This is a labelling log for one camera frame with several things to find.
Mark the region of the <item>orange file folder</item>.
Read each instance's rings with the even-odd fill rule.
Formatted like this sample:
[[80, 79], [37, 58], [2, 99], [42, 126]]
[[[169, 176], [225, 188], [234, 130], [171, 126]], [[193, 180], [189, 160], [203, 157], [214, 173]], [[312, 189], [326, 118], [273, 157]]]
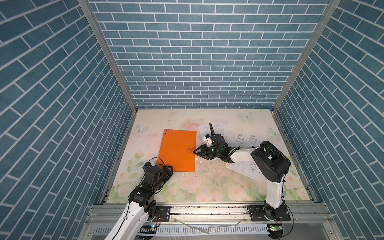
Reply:
[[158, 157], [174, 172], [194, 172], [197, 132], [165, 129]]

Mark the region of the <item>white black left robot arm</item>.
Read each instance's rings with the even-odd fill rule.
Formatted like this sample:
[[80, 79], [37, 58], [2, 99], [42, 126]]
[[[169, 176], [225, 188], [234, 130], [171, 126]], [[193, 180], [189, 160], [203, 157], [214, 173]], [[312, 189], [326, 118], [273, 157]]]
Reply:
[[133, 240], [144, 224], [158, 215], [155, 194], [173, 176], [173, 167], [146, 163], [144, 170], [143, 179], [130, 193], [129, 202], [107, 235], [107, 240]]

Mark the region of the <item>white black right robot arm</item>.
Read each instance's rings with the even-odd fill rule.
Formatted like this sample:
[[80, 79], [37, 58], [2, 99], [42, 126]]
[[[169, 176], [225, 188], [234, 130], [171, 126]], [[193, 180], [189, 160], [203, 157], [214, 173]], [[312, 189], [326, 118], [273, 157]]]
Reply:
[[203, 144], [195, 149], [193, 153], [207, 160], [219, 158], [229, 164], [239, 162], [255, 163], [267, 180], [267, 194], [264, 200], [266, 219], [276, 221], [286, 212], [283, 200], [283, 186], [291, 162], [271, 142], [263, 141], [258, 146], [243, 148], [229, 147], [227, 145], [219, 146], [217, 143], [212, 143], [211, 146]]

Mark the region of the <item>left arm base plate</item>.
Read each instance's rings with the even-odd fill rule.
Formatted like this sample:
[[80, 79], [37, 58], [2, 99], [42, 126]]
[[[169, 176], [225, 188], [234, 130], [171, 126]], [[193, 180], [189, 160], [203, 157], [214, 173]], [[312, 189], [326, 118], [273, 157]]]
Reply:
[[167, 223], [170, 221], [171, 206], [152, 206], [147, 213], [149, 214], [147, 222]]

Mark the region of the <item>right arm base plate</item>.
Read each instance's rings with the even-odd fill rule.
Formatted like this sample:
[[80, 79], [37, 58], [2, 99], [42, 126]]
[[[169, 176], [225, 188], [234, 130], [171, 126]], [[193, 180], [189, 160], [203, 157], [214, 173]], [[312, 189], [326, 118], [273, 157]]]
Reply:
[[250, 214], [252, 222], [291, 221], [290, 212], [284, 204], [281, 204], [281, 206], [277, 209], [274, 209], [269, 205], [249, 205], [247, 206], [247, 211]]

